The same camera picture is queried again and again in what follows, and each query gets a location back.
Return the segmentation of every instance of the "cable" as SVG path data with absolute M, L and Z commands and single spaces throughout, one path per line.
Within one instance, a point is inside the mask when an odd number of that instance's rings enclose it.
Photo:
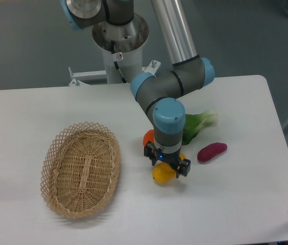
M 114 42 L 114 41 L 111 41 L 111 54 L 112 54 L 112 55 L 115 54 L 114 44 L 115 44 L 115 42 Z M 122 82 L 123 82 L 123 83 L 127 83 L 127 81 L 126 81 L 126 79 L 125 79 L 122 71 L 121 71 L 120 68 L 119 68 L 118 62 L 117 62 L 117 61 L 114 61 L 113 64 L 114 64 L 114 67 L 115 67 L 115 68 L 117 69 L 117 71 L 119 72 L 119 75 L 120 75 L 120 77 L 121 77 L 121 79 L 122 79 Z

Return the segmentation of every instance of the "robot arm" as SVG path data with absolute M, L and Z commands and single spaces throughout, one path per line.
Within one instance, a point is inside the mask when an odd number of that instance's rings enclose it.
M 179 175 L 187 176 L 190 161 L 180 159 L 185 109 L 176 100 L 214 80 L 214 68 L 200 59 L 191 37 L 180 0 L 151 0 L 173 63 L 169 73 L 159 77 L 142 73 L 131 90 L 154 127 L 154 143 L 145 146 L 145 156 L 155 165 L 166 162 Z
M 61 1 L 73 27 L 84 28 L 106 21 L 104 23 L 108 23 L 112 29 L 109 33 L 115 35 L 123 30 L 121 27 L 127 29 L 135 19 L 133 0 Z M 180 159 L 185 109 L 176 99 L 211 83 L 214 80 L 214 68 L 208 59 L 201 59 L 196 51 L 181 0 L 151 2 L 167 44 L 173 70 L 159 77 L 149 72 L 140 73 L 132 80 L 130 87 L 154 127 L 154 142 L 148 142 L 144 155 L 151 159 L 152 165 L 157 160 L 169 164 L 178 178 L 179 175 L 187 176 L 190 161 Z M 138 34 L 135 28 L 130 30 L 135 30 L 135 33 L 129 38 Z M 120 47 L 125 46 L 129 38 L 122 39 Z
M 103 21 L 123 26 L 134 17 L 133 0 L 60 0 L 60 3 L 74 30 Z

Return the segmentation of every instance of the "gray floor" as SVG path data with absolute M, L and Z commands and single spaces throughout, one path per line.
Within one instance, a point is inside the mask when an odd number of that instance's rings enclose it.
M 288 18 L 277 0 L 183 0 L 201 57 L 217 77 L 264 76 L 281 123 L 288 117 Z M 143 64 L 170 60 L 149 0 L 135 9 L 150 26 Z M 74 72 L 101 70 L 91 28 L 74 32 L 59 1 L 0 2 L 0 89 L 66 86 Z

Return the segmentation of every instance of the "blue joint cap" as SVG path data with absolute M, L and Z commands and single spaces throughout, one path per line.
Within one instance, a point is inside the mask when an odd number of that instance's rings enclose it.
M 176 99 L 161 99 L 153 109 L 153 122 L 163 133 L 179 133 L 184 129 L 185 121 L 185 108 Z
M 136 95 L 137 92 L 140 88 L 140 86 L 142 85 L 142 83 L 150 77 L 154 77 L 154 75 L 150 72 L 142 72 L 140 74 L 138 74 L 136 77 L 134 77 L 134 79 L 132 80 L 131 84 L 130 84 L 130 90 L 132 91 L 132 94 L 134 96 L 134 98 L 136 99 Z
M 60 0 L 60 3 L 61 3 L 61 6 L 62 6 L 62 9 L 65 13 L 65 15 L 67 16 L 68 18 L 68 21 L 71 25 L 71 28 L 74 30 L 74 31 L 79 31 L 81 30 L 81 28 L 75 23 L 74 19 L 72 18 L 72 16 L 70 15 L 69 11 L 68 11 L 68 8 L 67 8 L 67 4 L 66 4 L 66 0 Z
M 212 83 L 212 81 L 215 79 L 215 72 L 214 72 L 214 67 L 211 64 L 211 61 L 209 59 L 201 58 L 201 60 L 203 61 L 204 66 L 205 66 L 205 79 L 203 83 L 203 87 L 204 87 Z

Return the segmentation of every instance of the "yellow lemon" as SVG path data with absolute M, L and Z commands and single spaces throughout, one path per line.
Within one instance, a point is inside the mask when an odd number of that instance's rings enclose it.
M 179 156 L 180 156 L 180 159 L 181 159 L 181 160 L 184 160 L 184 159 L 186 158 L 186 156 L 185 156 L 184 154 L 182 154 L 182 153 L 180 153 Z
M 153 179 L 159 184 L 165 184 L 176 177 L 176 172 L 165 162 L 159 163 L 152 171 Z

